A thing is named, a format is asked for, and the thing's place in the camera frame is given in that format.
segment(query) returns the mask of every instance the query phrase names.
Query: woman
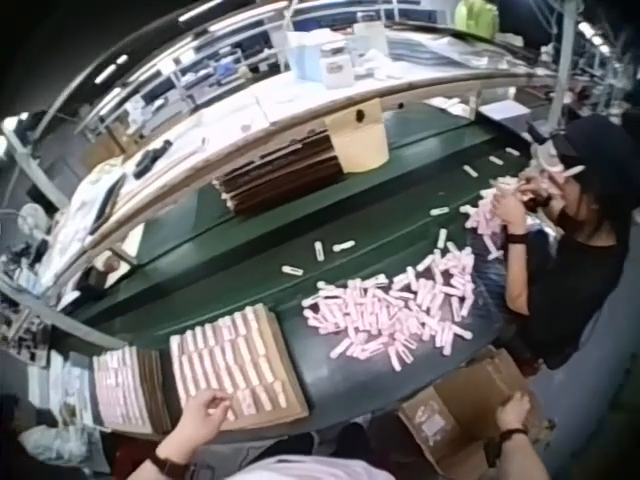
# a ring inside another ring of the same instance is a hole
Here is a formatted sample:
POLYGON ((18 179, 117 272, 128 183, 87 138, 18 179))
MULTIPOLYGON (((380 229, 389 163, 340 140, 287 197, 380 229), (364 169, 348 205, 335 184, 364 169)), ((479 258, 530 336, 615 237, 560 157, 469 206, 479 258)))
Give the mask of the woman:
POLYGON ((640 170, 633 141, 599 115, 572 122, 550 142, 553 148, 540 149, 538 160, 554 188, 530 176, 520 191, 534 194, 564 232, 555 258, 547 255, 539 272, 530 271, 527 257, 540 255, 528 251, 525 207, 508 192, 499 192, 493 207, 508 233, 505 300, 519 314, 515 337, 504 346, 520 364, 541 359, 555 369, 578 350, 585 327, 620 280, 640 203, 640 170), (579 166, 584 169, 563 176, 563 169, 579 166))

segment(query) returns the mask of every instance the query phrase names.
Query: plastic bag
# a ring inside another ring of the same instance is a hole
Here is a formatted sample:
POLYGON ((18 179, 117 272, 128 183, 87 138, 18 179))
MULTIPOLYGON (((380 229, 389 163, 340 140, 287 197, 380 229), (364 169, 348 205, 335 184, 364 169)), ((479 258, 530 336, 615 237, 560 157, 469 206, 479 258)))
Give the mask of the plastic bag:
POLYGON ((41 425, 22 433, 19 439, 32 457, 49 465, 80 467, 89 461, 89 436, 84 427, 41 425))

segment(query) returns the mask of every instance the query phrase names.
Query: pile of pink tubes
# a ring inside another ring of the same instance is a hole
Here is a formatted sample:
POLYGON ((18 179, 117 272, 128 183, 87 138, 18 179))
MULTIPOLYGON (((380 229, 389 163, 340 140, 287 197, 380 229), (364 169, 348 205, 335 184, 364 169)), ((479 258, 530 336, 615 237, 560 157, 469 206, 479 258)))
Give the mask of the pile of pink tubes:
POLYGON ((329 357, 369 360, 389 357, 395 371, 413 363, 420 345, 452 353, 454 339, 471 340, 461 324, 474 302, 474 255, 446 242, 416 267, 387 278, 352 279, 346 287, 318 283, 318 293, 302 301, 310 327, 321 335, 346 333, 329 357))

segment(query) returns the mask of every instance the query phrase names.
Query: stack of cardboard sheets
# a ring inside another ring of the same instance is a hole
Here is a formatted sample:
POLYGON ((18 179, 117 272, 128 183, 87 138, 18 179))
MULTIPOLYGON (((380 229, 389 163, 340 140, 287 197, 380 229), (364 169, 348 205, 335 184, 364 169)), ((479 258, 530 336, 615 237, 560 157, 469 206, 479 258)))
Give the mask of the stack of cardboard sheets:
POLYGON ((264 305, 173 336, 170 342, 182 405, 206 388, 231 397, 223 430, 266 427, 309 415, 278 322, 264 305))
POLYGON ((213 185, 231 211, 252 214, 321 190, 342 176, 331 138, 323 131, 231 170, 213 185))
POLYGON ((93 357, 98 410, 105 427, 134 434, 171 430, 156 351, 125 347, 93 357))

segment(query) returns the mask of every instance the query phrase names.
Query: white shirt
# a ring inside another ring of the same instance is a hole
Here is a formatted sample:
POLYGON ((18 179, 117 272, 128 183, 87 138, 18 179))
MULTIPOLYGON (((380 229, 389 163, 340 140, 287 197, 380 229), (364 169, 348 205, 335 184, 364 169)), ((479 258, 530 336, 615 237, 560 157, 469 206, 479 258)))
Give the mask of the white shirt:
POLYGON ((228 480, 394 480, 359 460, 328 457, 280 456, 245 468, 228 480))

